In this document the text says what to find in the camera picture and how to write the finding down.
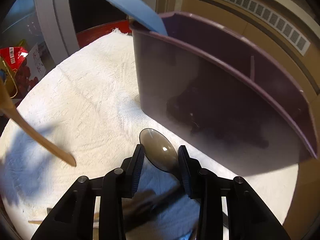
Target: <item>metal screw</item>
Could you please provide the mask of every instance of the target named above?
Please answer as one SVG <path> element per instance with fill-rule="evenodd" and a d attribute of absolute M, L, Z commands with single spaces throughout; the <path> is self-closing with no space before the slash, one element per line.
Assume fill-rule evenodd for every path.
<path fill-rule="evenodd" d="M 86 176 L 81 176 L 81 177 L 78 178 L 78 181 L 79 181 L 80 183 L 83 183 L 83 182 L 85 182 L 86 180 L 87 180 L 87 177 L 86 177 Z"/>
<path fill-rule="evenodd" d="M 240 176 L 237 176 L 237 177 L 235 177 L 235 182 L 236 183 L 243 183 L 244 179 L 242 177 L 240 177 Z"/>
<path fill-rule="evenodd" d="M 209 171 L 207 169 L 205 169 L 205 168 L 199 169 L 198 172 L 199 172 L 200 175 L 207 175 L 209 173 Z"/>
<path fill-rule="evenodd" d="M 123 169 L 122 169 L 122 168 L 116 168 L 113 172 L 114 172 L 115 174 L 119 175 L 119 174 L 122 174 Z"/>

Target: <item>air vent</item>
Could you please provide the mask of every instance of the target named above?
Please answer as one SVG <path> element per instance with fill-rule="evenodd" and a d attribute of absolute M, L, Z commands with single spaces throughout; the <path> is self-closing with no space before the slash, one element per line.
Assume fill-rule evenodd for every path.
<path fill-rule="evenodd" d="M 254 14 L 285 37 L 303 56 L 310 46 L 302 33 L 281 15 L 255 0 L 226 0 Z"/>

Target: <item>wooden spoon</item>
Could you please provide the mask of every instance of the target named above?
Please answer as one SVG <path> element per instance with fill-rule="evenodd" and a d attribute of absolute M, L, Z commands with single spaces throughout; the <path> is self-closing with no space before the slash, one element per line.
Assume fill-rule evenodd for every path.
<path fill-rule="evenodd" d="M 2 112 L 9 118 L 11 118 L 17 125 L 21 127 L 31 138 L 33 138 L 36 142 L 41 144 L 44 148 L 46 148 L 53 155 L 57 156 L 61 160 L 65 161 L 69 165 L 76 167 L 76 160 L 74 157 L 61 150 L 59 147 L 49 142 L 46 138 L 44 138 L 41 134 L 39 134 L 35 129 L 33 129 L 26 120 L 19 114 L 17 108 L 13 104 L 2 79 L 0 78 L 0 109 Z"/>

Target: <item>white tablecloth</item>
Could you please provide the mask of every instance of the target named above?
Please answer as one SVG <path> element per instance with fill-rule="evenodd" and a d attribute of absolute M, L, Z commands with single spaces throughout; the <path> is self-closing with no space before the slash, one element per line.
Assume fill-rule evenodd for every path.
<path fill-rule="evenodd" d="M 5 127 L 0 138 L 1 196 L 25 240 L 38 228 L 28 220 L 43 220 L 46 208 L 53 207 L 79 176 L 101 177 L 119 167 L 133 154 L 143 128 L 158 130 L 176 149 L 186 145 L 191 157 L 218 176 L 236 176 L 142 112 L 132 37 L 119 32 L 99 38 L 64 60 L 31 90 L 18 110 L 77 161 L 76 168 L 68 166 L 11 120 Z M 292 200 L 297 172 L 298 165 L 292 165 L 245 178 L 281 223 Z M 149 188 L 160 194 L 176 183 L 170 174 L 145 161 L 138 191 Z M 196 203 L 184 197 L 158 220 L 133 230 L 131 236 L 134 239 L 142 232 L 146 239 L 173 240 L 191 229 L 198 210 Z"/>

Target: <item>blue plastic utensil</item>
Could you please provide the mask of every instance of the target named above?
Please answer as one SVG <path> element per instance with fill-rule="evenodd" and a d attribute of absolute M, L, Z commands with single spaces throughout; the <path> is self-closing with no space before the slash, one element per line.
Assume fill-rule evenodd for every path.
<path fill-rule="evenodd" d="M 106 0 L 149 30 L 168 36 L 159 15 L 141 0 Z"/>

